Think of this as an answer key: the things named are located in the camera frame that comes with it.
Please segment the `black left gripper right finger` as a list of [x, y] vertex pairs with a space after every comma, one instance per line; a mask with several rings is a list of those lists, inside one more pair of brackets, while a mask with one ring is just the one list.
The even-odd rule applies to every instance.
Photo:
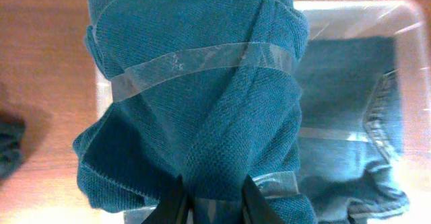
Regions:
[[242, 187], [242, 222], [244, 224], [285, 224], [265, 200], [250, 176]]

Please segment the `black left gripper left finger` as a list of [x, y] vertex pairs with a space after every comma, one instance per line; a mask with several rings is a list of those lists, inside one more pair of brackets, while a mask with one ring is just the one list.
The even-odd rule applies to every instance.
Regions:
[[188, 215], [189, 197], [182, 176], [178, 176], [168, 194], [141, 224], [186, 224]]

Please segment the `dark blue taped knit garment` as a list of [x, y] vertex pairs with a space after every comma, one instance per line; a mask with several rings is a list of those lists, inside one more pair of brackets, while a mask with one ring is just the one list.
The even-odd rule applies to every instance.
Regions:
[[186, 202], [244, 223], [244, 183], [299, 168], [307, 38], [293, 0], [88, 0], [86, 46], [112, 104], [73, 142], [77, 185], [108, 213]]

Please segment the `medium blue jeans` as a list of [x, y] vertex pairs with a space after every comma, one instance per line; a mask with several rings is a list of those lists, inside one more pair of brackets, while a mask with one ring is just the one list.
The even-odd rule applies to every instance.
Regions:
[[319, 223], [366, 223], [409, 209], [397, 179], [403, 114], [395, 41], [309, 43], [295, 72], [302, 87], [301, 193]]

